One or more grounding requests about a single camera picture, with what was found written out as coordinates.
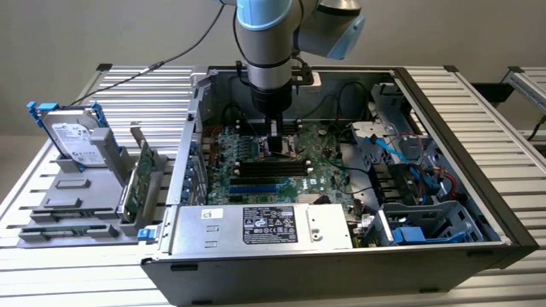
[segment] sticker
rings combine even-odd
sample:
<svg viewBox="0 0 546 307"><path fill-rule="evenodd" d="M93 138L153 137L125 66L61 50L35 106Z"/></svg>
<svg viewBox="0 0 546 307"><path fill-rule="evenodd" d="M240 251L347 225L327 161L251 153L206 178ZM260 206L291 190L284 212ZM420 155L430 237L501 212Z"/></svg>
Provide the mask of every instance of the sticker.
<svg viewBox="0 0 546 307"><path fill-rule="evenodd" d="M84 126L77 123L55 123L52 128L72 160L85 166L104 165L99 149L88 142L89 133Z"/></svg>
<svg viewBox="0 0 546 307"><path fill-rule="evenodd" d="M223 218L223 209L203 209L202 210L202 219L220 219Z"/></svg>
<svg viewBox="0 0 546 307"><path fill-rule="evenodd" d="M298 243L294 207L244 207L242 222L246 244Z"/></svg>

